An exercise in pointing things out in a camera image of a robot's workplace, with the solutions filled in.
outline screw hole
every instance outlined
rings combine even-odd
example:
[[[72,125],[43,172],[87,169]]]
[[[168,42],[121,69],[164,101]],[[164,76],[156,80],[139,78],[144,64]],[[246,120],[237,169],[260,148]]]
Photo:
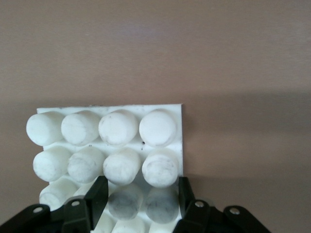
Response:
[[[204,207],[204,203],[201,202],[200,200],[196,201],[194,204],[195,204],[196,207],[199,207],[199,208]]]
[[[230,209],[230,212],[233,214],[233,215],[239,215],[240,214],[240,211],[237,209],[237,208],[234,208],[232,207]]]
[[[75,200],[71,203],[71,206],[77,206],[80,205],[80,202],[78,200]]]
[[[42,210],[43,210],[43,208],[42,208],[41,206],[39,206],[39,207],[37,207],[37,208],[35,208],[35,209],[33,210],[33,213],[36,214],[36,213],[41,212]]]

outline foam cylinder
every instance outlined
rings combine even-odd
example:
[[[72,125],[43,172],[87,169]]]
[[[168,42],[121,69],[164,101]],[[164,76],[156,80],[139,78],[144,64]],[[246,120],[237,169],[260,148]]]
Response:
[[[107,213],[102,213],[95,229],[92,233],[111,233],[114,227],[114,221]]]
[[[145,224],[139,217],[128,221],[119,220],[112,233],[145,233]]]
[[[146,214],[154,222],[165,224],[176,220],[179,204],[177,192],[171,188],[152,188],[146,200]]]
[[[137,134],[138,121],[129,111],[116,110],[101,119],[98,130],[104,142],[114,147],[121,147]]]
[[[139,155],[130,148],[124,148],[104,161],[103,169],[106,178],[116,185],[130,184],[141,166]]]
[[[58,112],[46,112],[31,116],[26,124],[28,137],[39,146],[48,146],[63,139],[61,123],[64,116]]]
[[[108,209],[112,216],[119,220],[129,220],[136,217],[143,193],[134,183],[123,186],[109,196]]]
[[[97,148],[83,148],[70,157],[68,173],[77,182],[89,183],[103,174],[104,160],[104,154]]]
[[[178,177],[179,162],[174,151],[161,148],[153,150],[142,165],[147,183],[156,188],[172,185]]]
[[[53,211],[60,208],[76,191],[77,186],[72,181],[60,178],[41,191],[39,202],[48,205]]]
[[[76,146],[84,146],[98,136],[100,117],[91,111],[80,111],[66,116],[61,125],[65,140]]]
[[[171,112],[157,109],[141,120],[139,134],[149,146],[165,147],[176,138],[177,122]]]
[[[167,224],[151,223],[149,233],[172,233],[175,229],[176,222]]]
[[[44,181],[56,181],[67,173],[70,156],[70,151],[60,146],[40,152],[33,161],[34,172]]]

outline black mechanical part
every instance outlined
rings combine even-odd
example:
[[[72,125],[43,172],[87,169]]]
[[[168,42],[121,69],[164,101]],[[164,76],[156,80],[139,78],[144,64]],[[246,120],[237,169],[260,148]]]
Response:
[[[73,199],[55,211],[36,204],[0,226],[0,233],[89,233],[108,201],[108,180],[97,178],[83,199]]]
[[[182,219],[173,233],[270,233],[249,211],[228,206],[224,212],[194,197],[187,177],[179,178]]]

